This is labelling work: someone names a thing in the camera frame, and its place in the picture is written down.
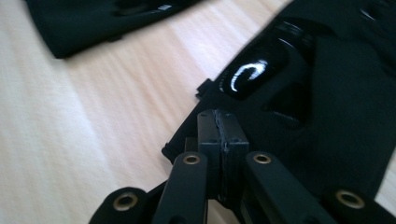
black fabric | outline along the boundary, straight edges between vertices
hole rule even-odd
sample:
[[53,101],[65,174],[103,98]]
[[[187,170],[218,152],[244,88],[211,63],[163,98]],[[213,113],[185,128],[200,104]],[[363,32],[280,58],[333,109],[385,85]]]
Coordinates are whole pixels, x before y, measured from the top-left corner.
[[[314,195],[341,185],[374,198],[396,146],[395,5],[385,0],[295,0],[210,88],[206,82],[201,101],[163,148],[163,155],[173,161],[184,151],[185,138],[197,136],[197,114],[221,108],[236,115],[251,150],[278,156]],[[271,37],[284,29],[280,21],[299,20],[318,22],[332,31],[316,33],[308,51],[286,37]],[[312,37],[300,36],[307,36],[301,37],[302,43]],[[279,41],[288,42],[279,47],[279,52],[287,52],[279,56],[287,65],[270,66],[267,61],[275,72],[260,80],[255,90],[248,86],[242,98],[222,88],[224,80],[230,81],[230,71],[242,68],[244,60],[276,54],[266,46],[278,46]],[[312,54],[312,62],[306,53]]]
[[179,12],[199,0],[26,0],[35,25],[56,58]]

